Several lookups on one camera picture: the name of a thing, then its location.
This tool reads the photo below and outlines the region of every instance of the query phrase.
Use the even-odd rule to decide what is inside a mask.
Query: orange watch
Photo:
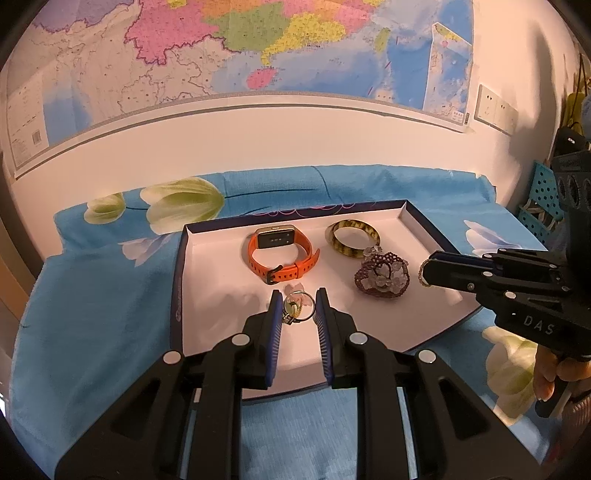
[[[293,265],[267,268],[256,262],[252,254],[257,249],[282,247],[297,244],[306,251],[306,258]],[[312,243],[293,225],[278,225],[258,229],[248,242],[248,264],[251,270],[261,277],[267,285],[301,278],[318,262],[320,250],[313,251]]]

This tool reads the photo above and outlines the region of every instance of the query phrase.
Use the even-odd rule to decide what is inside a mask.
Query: floral bedsheet
[[[47,259],[17,337],[9,420],[19,440],[53,476],[61,455],[167,350],[186,223],[400,199],[464,254],[543,249],[495,203],[486,178],[413,167],[228,172],[114,192],[59,212],[64,251]],[[498,329],[494,314],[481,310],[425,346],[542,460],[556,424],[532,409],[533,343]],[[330,389],[245,406],[241,478],[353,479],[356,415],[355,392]]]

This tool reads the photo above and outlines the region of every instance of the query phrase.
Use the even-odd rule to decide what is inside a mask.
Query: screw
[[[248,345],[250,341],[251,338],[246,333],[237,333],[232,337],[232,343],[236,346]]]
[[[421,350],[418,353],[418,358],[421,362],[432,364],[435,360],[437,360],[437,355],[435,355],[435,353],[433,353],[431,350]]]
[[[165,364],[174,365],[179,363],[181,361],[181,358],[182,356],[180,353],[176,352],[175,350],[171,350],[164,354],[162,360],[164,360]]]
[[[355,345],[363,345],[365,342],[368,341],[368,337],[364,333],[355,332],[349,335],[349,340],[351,343],[354,343]]]

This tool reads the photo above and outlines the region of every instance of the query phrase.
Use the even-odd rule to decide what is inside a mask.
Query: white tray
[[[353,213],[367,208],[372,210]],[[311,215],[321,216],[301,218]],[[372,225],[380,234],[384,252],[392,251],[408,261],[410,285],[400,298],[377,299],[356,288],[353,276],[361,259],[336,252],[326,241],[328,227],[347,218]],[[288,283],[266,285],[248,268],[246,246],[249,236],[258,228],[286,223],[295,225],[314,248],[320,248],[317,265],[291,285],[301,283],[312,296],[318,288],[325,287],[332,307],[351,314],[359,330],[392,350],[404,352],[415,348],[479,307],[472,294],[427,288],[419,283],[419,267],[432,252],[454,249],[414,206],[403,200],[214,220],[188,225],[183,234],[177,261],[177,274],[182,271],[182,280],[176,282],[176,288],[180,283],[182,289],[173,296],[173,311],[174,299],[178,302],[172,320],[173,347],[179,348],[180,343],[186,356],[208,351],[240,332],[248,316],[266,311],[273,290],[285,297]],[[368,246],[365,233],[354,229],[341,232],[339,238],[345,243],[358,248]],[[255,259],[272,268],[290,264],[298,255],[303,256],[301,248],[289,245],[256,251]],[[283,326],[272,387],[266,391],[245,390],[243,398],[282,394],[323,382],[318,331],[314,322],[308,320]]]

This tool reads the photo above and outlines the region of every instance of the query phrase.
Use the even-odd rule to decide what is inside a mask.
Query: pegboard
[[[519,209],[519,221],[523,223],[527,229],[535,235],[535,237],[546,245],[548,237],[552,233],[548,227],[534,217],[530,212],[526,212],[522,207]]]
[[[558,190],[554,172],[539,162],[535,162],[534,180],[530,188],[530,200],[549,213],[557,222],[564,217],[564,213],[558,205]]]

